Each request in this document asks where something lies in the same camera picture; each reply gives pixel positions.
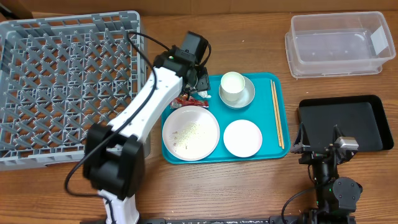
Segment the small pink bowl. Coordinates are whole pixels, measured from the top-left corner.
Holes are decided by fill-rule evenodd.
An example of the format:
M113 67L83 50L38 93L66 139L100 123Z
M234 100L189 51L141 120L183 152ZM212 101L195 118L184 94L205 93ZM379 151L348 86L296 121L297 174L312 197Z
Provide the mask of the small pink bowl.
M253 122L239 119L226 127L223 142L232 155L242 158L251 157L262 146L262 133Z

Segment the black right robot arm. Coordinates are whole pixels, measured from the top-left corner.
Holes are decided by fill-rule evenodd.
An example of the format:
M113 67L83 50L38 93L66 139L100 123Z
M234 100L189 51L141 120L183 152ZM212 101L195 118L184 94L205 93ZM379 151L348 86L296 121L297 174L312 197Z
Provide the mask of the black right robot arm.
M337 166L350 161L358 147L355 138L345 136L338 126L333 127L332 143L328 146L311 146L305 126L300 124L291 152L300 154L298 162L312 170L308 175L314 187L297 193L291 199L313 190L317 207L305 210L296 223L356 222L351 214L356 211L363 187L353 179L339 176Z

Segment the wooden chopstick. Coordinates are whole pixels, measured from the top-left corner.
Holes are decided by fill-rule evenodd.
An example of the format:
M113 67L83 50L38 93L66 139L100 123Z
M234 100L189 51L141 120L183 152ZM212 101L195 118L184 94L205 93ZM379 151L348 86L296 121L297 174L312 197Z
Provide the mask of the wooden chopstick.
M280 136L279 117L278 117L278 113L277 113L277 105L276 105L276 97L275 97L273 80L270 80L270 85L271 85L271 93L272 93L272 101L273 101L273 107L274 107L274 116L275 116L275 123L276 123L276 129L277 129L278 143L279 143L279 147L283 148L282 140L281 140L281 136Z
M275 110L276 110L276 116L277 116L277 125L278 125L278 129L279 129L280 146L282 149L285 149L284 137L283 137L283 132L282 132L282 124L281 124L281 119L280 119L279 102L277 99L276 85L275 85L274 81L272 81L272 87L273 87Z

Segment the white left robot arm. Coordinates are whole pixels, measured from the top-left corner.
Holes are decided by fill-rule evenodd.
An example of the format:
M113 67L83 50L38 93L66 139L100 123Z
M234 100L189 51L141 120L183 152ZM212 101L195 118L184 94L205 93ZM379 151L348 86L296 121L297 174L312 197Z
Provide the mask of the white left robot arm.
M210 89L205 67L211 45L188 32L181 47L156 56L150 77L126 109L106 126L88 130L79 165L106 209L105 223L137 223L135 193L145 174L144 144L163 110L178 96Z

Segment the cream paper cup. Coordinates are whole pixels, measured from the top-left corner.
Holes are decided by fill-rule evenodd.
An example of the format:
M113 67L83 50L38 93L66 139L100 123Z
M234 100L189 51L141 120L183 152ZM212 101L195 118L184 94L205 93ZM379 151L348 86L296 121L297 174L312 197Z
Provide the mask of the cream paper cup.
M228 72L221 77L221 95L225 100L237 101L245 87L245 79L238 72Z

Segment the grey saucer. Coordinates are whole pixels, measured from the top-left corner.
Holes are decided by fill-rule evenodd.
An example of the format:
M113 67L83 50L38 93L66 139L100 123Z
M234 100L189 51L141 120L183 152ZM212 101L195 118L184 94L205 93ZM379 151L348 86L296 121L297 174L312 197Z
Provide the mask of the grey saucer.
M255 87L248 77L244 77L245 87L242 91L241 98L236 101L228 101L224 98L223 89L219 86L219 96L222 102L229 108L237 110L247 107L255 97Z

